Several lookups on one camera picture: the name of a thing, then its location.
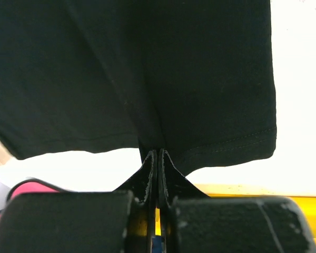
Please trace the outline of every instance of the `black cloth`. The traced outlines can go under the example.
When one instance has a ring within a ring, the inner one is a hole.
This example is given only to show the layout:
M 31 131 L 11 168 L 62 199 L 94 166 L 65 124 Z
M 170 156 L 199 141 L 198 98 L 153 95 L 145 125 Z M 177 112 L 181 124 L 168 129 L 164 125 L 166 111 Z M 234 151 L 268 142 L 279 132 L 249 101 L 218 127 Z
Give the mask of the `black cloth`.
M 18 159 L 165 148 L 188 174 L 269 158 L 269 0 L 0 0 L 0 140 Z

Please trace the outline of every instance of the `yellow object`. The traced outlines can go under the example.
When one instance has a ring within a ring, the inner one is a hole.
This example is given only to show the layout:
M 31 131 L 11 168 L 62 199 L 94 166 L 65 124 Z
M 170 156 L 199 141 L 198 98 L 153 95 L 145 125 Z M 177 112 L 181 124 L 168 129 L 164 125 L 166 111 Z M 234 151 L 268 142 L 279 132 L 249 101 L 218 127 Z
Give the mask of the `yellow object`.
M 316 241 L 316 197 L 314 196 L 295 196 L 294 194 L 286 194 L 289 192 L 269 191 L 263 188 L 249 186 L 227 186 L 227 185 L 196 185 L 200 190 L 211 197 L 251 197 L 261 195 L 277 195 L 287 196 L 293 199 L 304 213 L 312 233 Z M 156 210 L 156 235 L 161 235 L 160 231 L 160 214 L 159 209 Z

